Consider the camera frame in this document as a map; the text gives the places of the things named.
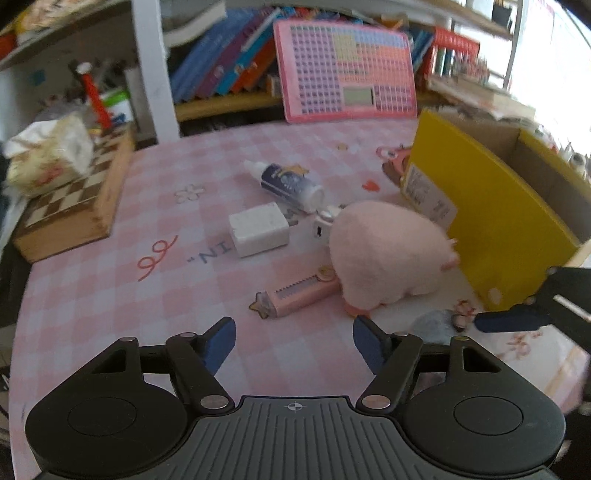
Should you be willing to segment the pink plush pig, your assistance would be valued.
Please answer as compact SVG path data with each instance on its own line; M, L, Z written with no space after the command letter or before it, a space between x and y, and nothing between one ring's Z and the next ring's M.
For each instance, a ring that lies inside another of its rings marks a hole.
M329 233L346 312L370 316L407 296L436 291L460 256L445 230L404 207L362 201L339 212Z

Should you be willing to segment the white charger plug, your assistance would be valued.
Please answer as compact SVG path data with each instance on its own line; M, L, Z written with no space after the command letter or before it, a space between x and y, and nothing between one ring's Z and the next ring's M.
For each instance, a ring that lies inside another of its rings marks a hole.
M290 224L276 202L228 216L229 233L240 258L287 246Z

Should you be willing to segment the blue white spray bottle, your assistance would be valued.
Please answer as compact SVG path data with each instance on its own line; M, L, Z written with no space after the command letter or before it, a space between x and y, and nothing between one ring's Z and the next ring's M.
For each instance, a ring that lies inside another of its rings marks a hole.
M245 160L245 170L270 194L291 207L307 214L314 214L325 206L325 190L321 185L297 173L293 168L276 163Z

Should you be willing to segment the yellow cardboard box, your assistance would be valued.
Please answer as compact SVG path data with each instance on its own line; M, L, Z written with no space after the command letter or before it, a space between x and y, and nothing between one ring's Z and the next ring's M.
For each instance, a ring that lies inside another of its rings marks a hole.
M530 132L422 112L402 192L457 241L488 310L532 295L590 239L590 185Z

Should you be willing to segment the pink checkered tablecloth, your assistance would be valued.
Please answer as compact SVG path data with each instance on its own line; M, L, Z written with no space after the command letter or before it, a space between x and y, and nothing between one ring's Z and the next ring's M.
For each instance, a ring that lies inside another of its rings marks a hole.
M375 376L353 344L358 316L342 285L286 317L249 310L257 292L332 265L329 233L346 206L381 201L422 215L402 192L419 118L267 123L139 152L111 236L32 268L10 372L16 477L549 478L563 395L520 365L554 377L557 328L474 325L518 304L540 311L541 286L488 310L460 257L436 291L365 316L424 343L412 393L394 411L356 408ZM263 190L245 160L304 174L324 188L324 208L307 214ZM228 216L270 202L290 243L240 258ZM194 411L172 386L165 342L224 317L236 341L215 378L235 408Z

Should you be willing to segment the wooden chess box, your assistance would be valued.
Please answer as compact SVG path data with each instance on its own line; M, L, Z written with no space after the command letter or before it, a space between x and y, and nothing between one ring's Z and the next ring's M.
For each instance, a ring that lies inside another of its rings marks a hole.
M116 127L95 147L86 176L28 204L12 237L27 262L110 235L134 150L133 127L129 123Z

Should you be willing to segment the stack of papers and books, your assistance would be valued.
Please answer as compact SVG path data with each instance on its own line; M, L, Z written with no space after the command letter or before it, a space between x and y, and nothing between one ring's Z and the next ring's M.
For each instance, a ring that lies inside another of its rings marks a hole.
M522 104L505 90L482 85L462 75L432 75L427 80L427 86L451 103L484 112L496 120L535 119L536 111L533 107Z

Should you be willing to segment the tissue pack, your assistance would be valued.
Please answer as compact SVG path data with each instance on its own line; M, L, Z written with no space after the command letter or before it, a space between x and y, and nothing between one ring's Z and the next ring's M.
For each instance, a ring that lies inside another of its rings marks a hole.
M93 141L78 113L33 122L2 147L7 183L35 198L78 180L90 170Z

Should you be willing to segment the pink keyboard learning tablet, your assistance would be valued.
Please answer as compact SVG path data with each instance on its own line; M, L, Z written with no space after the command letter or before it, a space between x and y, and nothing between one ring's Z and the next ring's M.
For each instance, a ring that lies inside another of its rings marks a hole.
M408 37L351 22L273 24L287 122L417 116Z

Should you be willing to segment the red pen with white cap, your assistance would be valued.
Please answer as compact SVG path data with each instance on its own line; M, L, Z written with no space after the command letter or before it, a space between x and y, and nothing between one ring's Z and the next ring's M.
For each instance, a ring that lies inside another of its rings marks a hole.
M91 75L92 65L89 62L79 63L76 66L76 73L78 74L87 97L90 100L92 108L97 117L98 123L103 132L107 132L112 128L109 114L100 98L99 90Z

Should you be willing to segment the white bookshelf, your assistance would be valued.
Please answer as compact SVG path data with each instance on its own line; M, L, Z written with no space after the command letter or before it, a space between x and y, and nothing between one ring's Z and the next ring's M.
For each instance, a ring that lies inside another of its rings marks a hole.
M303 6L367 17L405 13L411 19L432 20L436 25L454 24L479 30L512 42L507 72L511 78L515 53L524 19L524 3L508 1L515 10L510 30L492 20L491 14L475 10L474 1L281 1L281 6ZM161 3L159 1L103 1L85 8L56 25L33 33L1 60L1 139L6 140L22 130L35 116L37 100L29 75L37 62L47 69L61 56L57 45L62 42L65 60L86 60L98 51L109 55L136 47L143 90L148 111L154 120L155 138L159 143L180 138L178 121L173 118L173 103L166 68Z

